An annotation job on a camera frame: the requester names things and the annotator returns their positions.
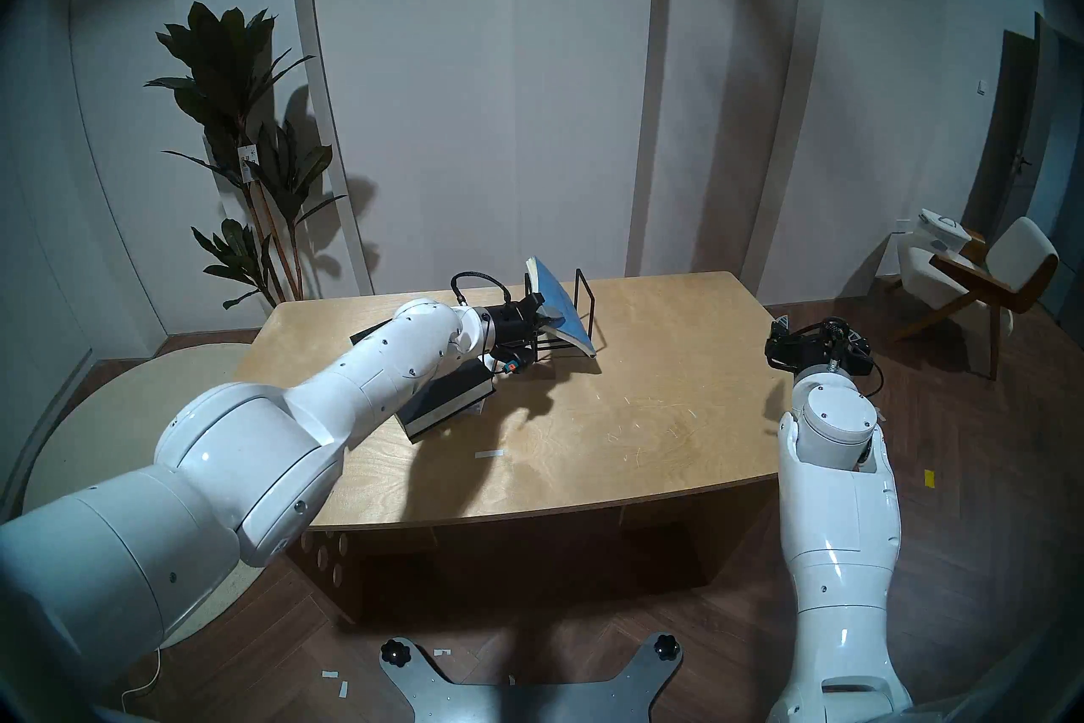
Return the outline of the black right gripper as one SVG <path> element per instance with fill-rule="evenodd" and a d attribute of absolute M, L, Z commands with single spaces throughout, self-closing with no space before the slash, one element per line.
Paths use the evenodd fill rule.
<path fill-rule="evenodd" d="M 826 318 L 820 327 L 790 332 L 789 315 L 778 315 L 773 320 L 764 356 L 770 367 L 792 375 L 815 366 L 869 375 L 875 367 L 869 343 L 842 318 Z"/>

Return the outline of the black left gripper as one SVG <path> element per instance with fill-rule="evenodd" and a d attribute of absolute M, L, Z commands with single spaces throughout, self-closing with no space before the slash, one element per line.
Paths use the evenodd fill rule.
<path fill-rule="evenodd" d="M 526 295 L 487 308 L 487 365 L 493 373 L 515 374 L 534 365 L 541 330 L 562 330 L 565 317 L 558 309 L 541 309 L 542 295 Z"/>

